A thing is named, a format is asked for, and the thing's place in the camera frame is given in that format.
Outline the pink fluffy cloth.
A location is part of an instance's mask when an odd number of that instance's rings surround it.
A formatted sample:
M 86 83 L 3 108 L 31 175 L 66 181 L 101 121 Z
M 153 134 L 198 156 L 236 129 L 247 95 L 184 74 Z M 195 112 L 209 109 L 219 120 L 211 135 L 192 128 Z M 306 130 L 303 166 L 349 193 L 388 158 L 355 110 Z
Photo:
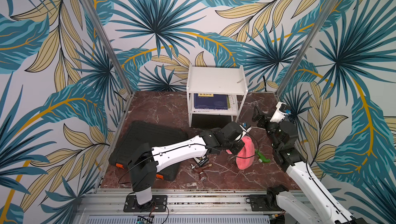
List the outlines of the pink fluffy cloth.
M 252 139 L 248 136 L 244 136 L 242 138 L 244 142 L 244 147 L 242 150 L 237 154 L 236 164 L 240 170 L 245 170 L 249 168 L 254 161 L 255 156 L 255 147 L 252 142 Z

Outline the white two-tier bookshelf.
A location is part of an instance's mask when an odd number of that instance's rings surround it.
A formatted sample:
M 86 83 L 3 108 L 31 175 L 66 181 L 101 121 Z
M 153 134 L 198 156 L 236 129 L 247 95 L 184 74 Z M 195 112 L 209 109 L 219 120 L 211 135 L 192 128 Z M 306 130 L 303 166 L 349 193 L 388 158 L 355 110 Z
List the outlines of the white two-tier bookshelf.
M 214 116 L 228 116 L 231 121 L 237 122 L 248 94 L 248 87 L 242 66 L 238 68 L 219 68 L 195 67 L 191 65 L 188 71 L 186 91 L 189 127 L 193 127 L 193 120 L 199 115 L 194 114 L 191 111 L 194 94 L 222 94 L 236 96 L 238 104 L 237 115 Z

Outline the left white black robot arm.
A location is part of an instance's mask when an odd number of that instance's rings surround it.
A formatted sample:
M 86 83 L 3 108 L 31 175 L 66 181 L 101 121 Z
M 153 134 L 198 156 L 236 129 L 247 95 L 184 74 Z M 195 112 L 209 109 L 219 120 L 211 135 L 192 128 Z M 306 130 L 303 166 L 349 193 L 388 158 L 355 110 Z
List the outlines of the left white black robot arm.
M 221 154 L 227 151 L 239 158 L 238 153 L 244 147 L 242 138 L 248 134 L 251 126 L 236 122 L 224 128 L 214 128 L 201 132 L 191 139 L 162 147 L 151 147 L 148 143 L 138 147 L 127 160 L 130 182 L 139 207 L 153 202 L 152 186 L 156 175 L 166 167 L 179 162 Z

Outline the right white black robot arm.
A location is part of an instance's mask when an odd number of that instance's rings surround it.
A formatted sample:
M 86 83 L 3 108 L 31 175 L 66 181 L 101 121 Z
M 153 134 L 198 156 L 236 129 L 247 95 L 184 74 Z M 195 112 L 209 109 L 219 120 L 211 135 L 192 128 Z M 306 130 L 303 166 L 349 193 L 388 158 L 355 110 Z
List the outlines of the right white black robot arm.
M 265 195 L 249 197 L 252 210 L 285 211 L 300 224 L 364 224 L 343 207 L 311 170 L 308 161 L 295 148 L 297 126 L 288 120 L 291 107 L 278 102 L 275 112 L 265 114 L 254 107 L 252 121 L 265 129 L 277 165 L 298 185 L 313 209 L 299 201 L 285 186 L 267 189 Z

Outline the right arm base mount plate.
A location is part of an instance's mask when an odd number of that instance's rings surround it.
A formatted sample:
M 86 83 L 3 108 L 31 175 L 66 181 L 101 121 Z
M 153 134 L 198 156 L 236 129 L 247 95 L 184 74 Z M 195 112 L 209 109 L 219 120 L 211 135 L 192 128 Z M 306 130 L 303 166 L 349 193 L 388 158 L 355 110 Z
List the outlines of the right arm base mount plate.
M 272 195 L 250 195 L 245 202 L 251 206 L 253 212 L 284 212 L 276 203 Z

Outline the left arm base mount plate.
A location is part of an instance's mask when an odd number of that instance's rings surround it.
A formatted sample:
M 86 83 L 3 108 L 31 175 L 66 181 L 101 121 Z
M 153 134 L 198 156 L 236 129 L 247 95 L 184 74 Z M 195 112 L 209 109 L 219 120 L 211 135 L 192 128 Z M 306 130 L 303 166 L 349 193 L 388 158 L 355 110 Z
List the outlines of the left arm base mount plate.
M 167 211 L 168 196 L 167 195 L 153 195 L 152 200 L 140 205 L 135 195 L 128 194 L 125 199 L 123 212 L 124 213 L 143 213 L 154 212 L 163 213 Z

